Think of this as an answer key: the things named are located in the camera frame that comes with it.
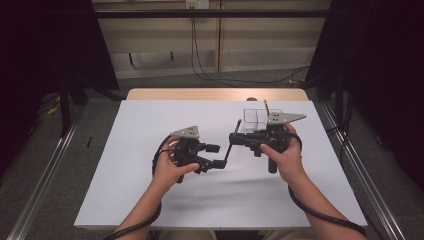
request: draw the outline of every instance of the floor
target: floor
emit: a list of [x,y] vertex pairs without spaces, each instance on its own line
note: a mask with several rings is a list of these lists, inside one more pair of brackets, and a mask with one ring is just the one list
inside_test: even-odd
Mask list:
[[[294,55],[291,55],[293,62],[289,61],[290,58],[277,59],[279,55],[272,55],[270,52],[256,52],[253,55],[251,52],[231,53],[226,57],[231,60],[228,66],[232,68],[228,67],[223,73],[214,73],[211,60],[213,56],[210,53],[204,53],[200,59],[202,66],[204,65],[203,70],[212,78],[237,77],[251,78],[254,81],[284,79],[267,87],[291,87],[299,84],[306,74],[307,69],[295,77],[286,78],[293,73],[293,68],[306,66],[309,63],[307,59],[310,52],[304,52],[303,55],[299,53],[300,57],[293,53]],[[273,64],[265,64],[264,59],[272,61],[273,56],[275,57]],[[131,65],[127,54],[111,56],[121,86],[117,94],[125,95],[133,87],[188,85],[226,87],[219,82],[207,82],[194,75],[190,53],[175,53],[174,60],[170,59],[170,53],[133,53],[132,57],[134,66]],[[195,65],[194,69],[201,74],[202,70],[198,65]],[[263,86],[239,82],[233,84],[238,84],[238,87]],[[334,96],[331,96],[329,101],[318,101],[315,89],[307,89],[306,92],[314,101],[324,127],[331,129],[331,120],[327,117],[325,106],[334,104]],[[24,228],[19,236],[12,236],[9,235],[10,232],[14,226],[16,227],[21,214],[25,212],[23,210],[31,200],[31,196],[34,196],[34,191],[40,189],[38,182],[60,144],[58,143],[61,132],[60,108],[53,114],[46,114],[44,111],[51,109],[55,104],[55,94],[52,93],[43,99],[50,100],[40,105],[42,114],[32,135],[1,181],[0,239],[6,239],[7,236],[12,236],[10,239],[102,239],[109,233],[109,231],[88,232],[72,225],[107,141],[108,131],[105,129],[110,129],[119,109],[119,102],[113,102],[90,90],[87,90],[87,94],[90,97],[87,106],[76,106],[71,103],[73,119],[78,121],[77,128],[72,140],[66,143],[69,146],[67,152],[63,153],[62,161],[52,171],[53,180],[46,182],[44,195],[39,199],[39,205],[33,208],[36,214],[28,215],[30,217],[24,216],[23,221],[29,223],[29,226]],[[345,93],[345,97],[347,102],[348,93]],[[367,227],[368,238],[421,239],[424,236],[423,192],[399,169],[390,150],[379,144],[376,140],[378,133],[368,124],[360,109],[354,107],[352,113],[349,139],[377,189],[377,195],[384,199],[383,202],[369,200],[373,193],[367,192],[364,183],[357,177],[355,167],[352,166],[352,156],[346,155],[346,151],[341,151],[337,134],[330,131],[329,138],[336,153],[341,156],[346,175],[352,183],[364,213],[377,229]],[[399,229],[390,229],[393,225],[385,226],[381,223],[385,218],[381,215],[384,209],[383,211],[378,209],[381,207],[388,209],[389,218],[393,218],[385,219],[386,222],[394,222],[395,227]],[[218,237],[260,239],[257,232],[219,232]]]

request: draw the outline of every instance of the person's right hand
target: person's right hand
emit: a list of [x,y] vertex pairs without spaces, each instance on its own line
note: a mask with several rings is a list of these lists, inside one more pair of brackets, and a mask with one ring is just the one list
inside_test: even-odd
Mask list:
[[[285,126],[290,133],[296,134],[296,129],[290,123]],[[294,184],[297,179],[307,177],[302,165],[300,143],[295,138],[291,138],[290,146],[283,153],[266,144],[261,144],[260,147],[263,153],[277,163],[281,178],[289,185]]]

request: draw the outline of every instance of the hand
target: hand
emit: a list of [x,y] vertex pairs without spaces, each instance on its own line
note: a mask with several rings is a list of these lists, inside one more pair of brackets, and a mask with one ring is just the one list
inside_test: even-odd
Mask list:
[[[296,129],[290,123],[285,126],[290,133],[296,134]],[[281,178],[288,184],[293,183],[297,179],[307,177],[302,165],[300,143],[295,138],[291,138],[290,146],[283,153],[275,151],[266,144],[261,144],[260,148],[263,153],[277,163]]]
[[193,172],[200,167],[198,163],[192,163],[182,167],[177,167],[173,163],[172,150],[178,139],[178,137],[170,137],[163,145],[151,183],[151,185],[155,185],[165,192],[178,181],[180,176]]

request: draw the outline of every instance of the gray carpet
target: gray carpet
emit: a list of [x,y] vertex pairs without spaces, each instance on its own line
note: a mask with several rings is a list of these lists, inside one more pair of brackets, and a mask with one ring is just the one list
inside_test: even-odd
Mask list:
[[[291,72],[291,70],[247,71],[214,73],[209,76],[214,79],[227,78],[264,82],[282,80]],[[306,70],[302,70],[294,79],[302,79],[305,74]],[[293,86],[287,80],[275,83],[239,81],[226,81],[226,83],[236,87]],[[217,81],[204,80],[195,75],[125,79],[120,80],[119,84],[121,90],[113,92],[121,96],[126,96],[130,89],[138,87],[228,87]],[[72,115],[75,116],[78,111],[82,110],[82,117],[26,239],[102,239],[109,233],[107,231],[92,232],[73,227],[85,191],[90,184],[119,109],[119,102],[113,102],[91,90],[86,92],[90,97],[86,106],[75,106],[71,103]],[[315,89],[308,89],[307,94],[311,100],[314,100],[324,126],[330,128],[322,113],[323,103],[316,99]],[[50,105],[51,103],[44,104],[40,109],[48,108]],[[59,140],[60,121],[60,112],[53,115],[41,114],[31,137],[3,176],[0,189],[0,239],[6,239],[9,235],[19,213],[46,168]],[[377,134],[361,115],[361,112],[354,108],[349,130],[351,141],[372,180],[392,210],[405,239],[421,239],[421,236],[424,236],[424,228],[422,228],[424,226],[424,194],[399,169],[390,150],[378,144],[375,140],[376,136]],[[335,136],[330,135],[330,140],[336,153],[339,154],[340,144]],[[356,196],[366,215],[376,225],[384,239],[389,239],[356,174],[346,157],[344,156],[342,159],[346,175],[352,188],[356,191]],[[369,226],[366,230],[369,239],[380,239],[372,227]],[[218,237],[219,239],[260,238],[255,232],[219,232]]]

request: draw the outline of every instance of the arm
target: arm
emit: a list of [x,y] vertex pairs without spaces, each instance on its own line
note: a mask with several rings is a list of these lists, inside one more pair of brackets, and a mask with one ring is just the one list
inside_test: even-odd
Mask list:
[[[171,148],[170,144],[177,140],[177,137],[171,137],[165,143],[161,150],[162,152],[159,155],[152,182],[115,232],[146,221],[153,216],[160,201],[162,200],[162,197],[177,182],[178,178],[199,168],[197,163],[192,163],[183,167],[177,167],[172,163],[172,157],[168,150]],[[146,239],[149,230],[150,226],[144,227],[137,231],[128,233],[119,239]]]
[[[296,134],[292,125],[286,124],[286,127],[291,133]],[[289,184],[303,204],[323,214],[347,220],[309,179],[302,166],[300,144],[296,139],[292,138],[289,148],[283,153],[276,152],[266,144],[261,145],[261,150],[277,163],[281,178]],[[362,234],[350,228],[327,222],[310,214],[306,214],[306,217],[318,239],[340,239],[340,236],[346,240],[366,239]]]

